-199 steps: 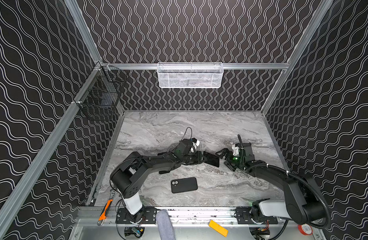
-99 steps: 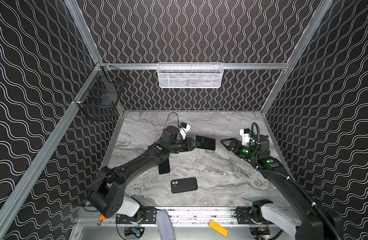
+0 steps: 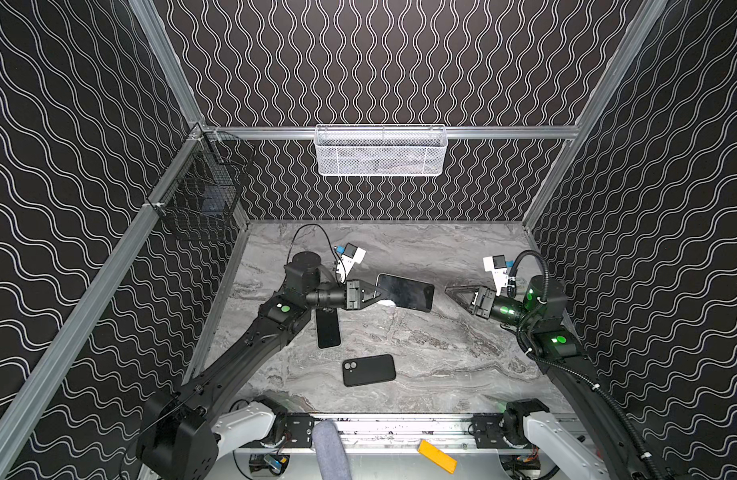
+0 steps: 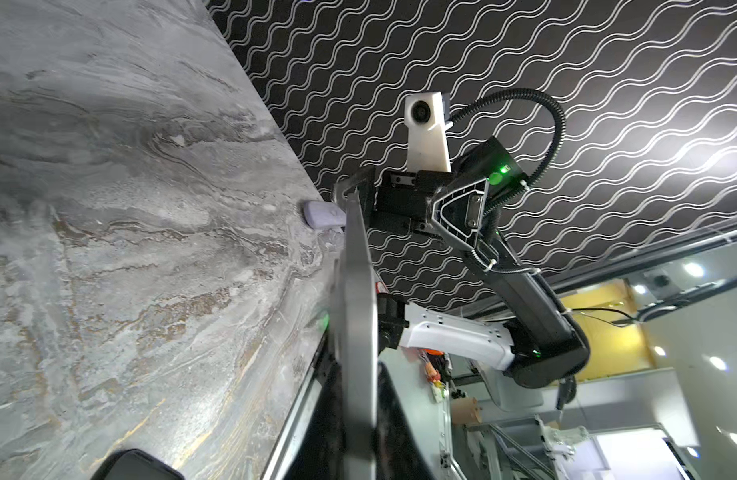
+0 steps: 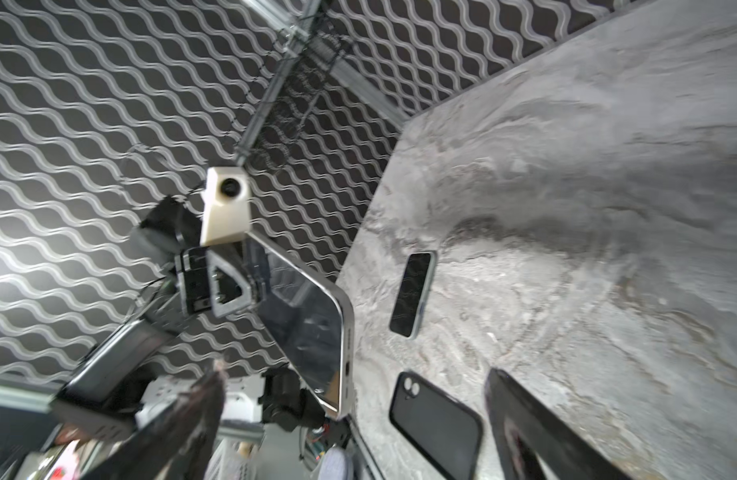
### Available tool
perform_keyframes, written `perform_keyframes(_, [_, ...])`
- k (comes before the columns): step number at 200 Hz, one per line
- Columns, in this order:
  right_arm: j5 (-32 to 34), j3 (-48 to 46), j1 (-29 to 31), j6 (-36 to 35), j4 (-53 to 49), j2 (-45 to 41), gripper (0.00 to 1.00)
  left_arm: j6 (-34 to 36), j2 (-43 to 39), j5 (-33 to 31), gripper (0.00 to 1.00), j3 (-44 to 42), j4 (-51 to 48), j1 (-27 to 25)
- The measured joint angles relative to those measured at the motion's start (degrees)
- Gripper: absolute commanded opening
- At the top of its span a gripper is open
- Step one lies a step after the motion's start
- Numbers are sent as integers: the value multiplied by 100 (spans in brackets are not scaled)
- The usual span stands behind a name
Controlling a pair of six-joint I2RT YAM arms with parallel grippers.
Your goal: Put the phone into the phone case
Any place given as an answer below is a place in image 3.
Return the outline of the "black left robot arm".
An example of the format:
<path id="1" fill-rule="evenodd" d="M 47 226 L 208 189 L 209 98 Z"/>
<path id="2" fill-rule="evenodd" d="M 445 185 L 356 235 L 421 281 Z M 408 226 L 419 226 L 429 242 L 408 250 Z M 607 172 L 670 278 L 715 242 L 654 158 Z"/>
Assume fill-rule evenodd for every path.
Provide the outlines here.
<path id="1" fill-rule="evenodd" d="M 362 280 L 340 282 L 314 252 L 296 254 L 284 266 L 284 281 L 242 337 L 206 370 L 175 392 L 146 402 L 134 456 L 162 479 L 204 479 L 236 448 L 270 438 L 278 411 L 252 402 L 228 413 L 238 390 L 274 354 L 283 350 L 322 309 L 362 310 L 390 299 L 388 290 Z"/>

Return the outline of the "blue phone black screen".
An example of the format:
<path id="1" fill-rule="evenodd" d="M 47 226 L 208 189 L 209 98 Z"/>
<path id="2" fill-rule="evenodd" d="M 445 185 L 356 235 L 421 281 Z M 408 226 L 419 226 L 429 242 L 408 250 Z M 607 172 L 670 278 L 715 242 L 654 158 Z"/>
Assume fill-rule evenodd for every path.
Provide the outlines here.
<path id="1" fill-rule="evenodd" d="M 340 319 L 338 310 L 322 308 L 316 310 L 316 335 L 318 335 L 318 348 L 328 349 L 340 346 Z"/>

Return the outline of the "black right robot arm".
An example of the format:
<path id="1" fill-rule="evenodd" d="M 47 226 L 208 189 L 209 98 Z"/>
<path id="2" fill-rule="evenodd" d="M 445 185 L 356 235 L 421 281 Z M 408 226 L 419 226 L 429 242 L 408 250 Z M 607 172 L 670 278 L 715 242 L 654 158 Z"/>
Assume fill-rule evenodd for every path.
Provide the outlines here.
<path id="1" fill-rule="evenodd" d="M 514 334 L 518 346 L 564 394 L 597 444 L 595 456 L 561 437 L 548 422 L 548 406 L 538 399 L 513 401 L 502 416 L 504 440 L 532 444 L 546 452 L 570 478 L 665 479 L 667 474 L 624 408 L 600 382 L 581 342 L 564 326 L 568 297 L 548 275 L 533 277 L 522 299 L 510 277 L 500 294 L 482 285 L 450 286 L 446 294 L 472 316 L 496 321 Z"/>

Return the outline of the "black phone case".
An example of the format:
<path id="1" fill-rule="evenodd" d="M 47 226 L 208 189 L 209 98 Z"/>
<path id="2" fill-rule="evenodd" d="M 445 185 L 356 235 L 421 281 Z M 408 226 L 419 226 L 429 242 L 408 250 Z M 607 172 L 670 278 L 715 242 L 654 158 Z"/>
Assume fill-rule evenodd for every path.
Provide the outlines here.
<path id="1" fill-rule="evenodd" d="M 342 362 L 342 383 L 346 387 L 390 382 L 396 378 L 395 360 L 390 354 L 352 358 Z"/>

